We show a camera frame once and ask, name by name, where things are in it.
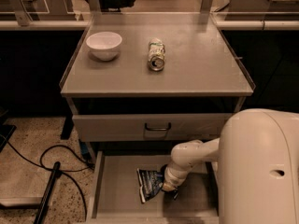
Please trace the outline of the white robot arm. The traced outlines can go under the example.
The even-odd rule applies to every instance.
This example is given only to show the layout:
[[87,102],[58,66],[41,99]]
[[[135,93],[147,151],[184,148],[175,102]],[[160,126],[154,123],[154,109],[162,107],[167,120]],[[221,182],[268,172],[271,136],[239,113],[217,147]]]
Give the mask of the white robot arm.
[[247,109],[219,138],[176,145],[163,190],[177,189],[192,168],[218,164],[219,224],[299,224],[299,114]]

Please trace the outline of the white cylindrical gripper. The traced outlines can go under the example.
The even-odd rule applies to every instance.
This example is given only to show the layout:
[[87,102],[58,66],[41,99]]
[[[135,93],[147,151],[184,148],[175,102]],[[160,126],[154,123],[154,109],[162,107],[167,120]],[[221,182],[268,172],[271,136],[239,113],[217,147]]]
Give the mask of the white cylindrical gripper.
[[177,164],[170,162],[164,170],[164,183],[162,190],[166,192],[173,191],[179,187],[185,180],[188,172]]

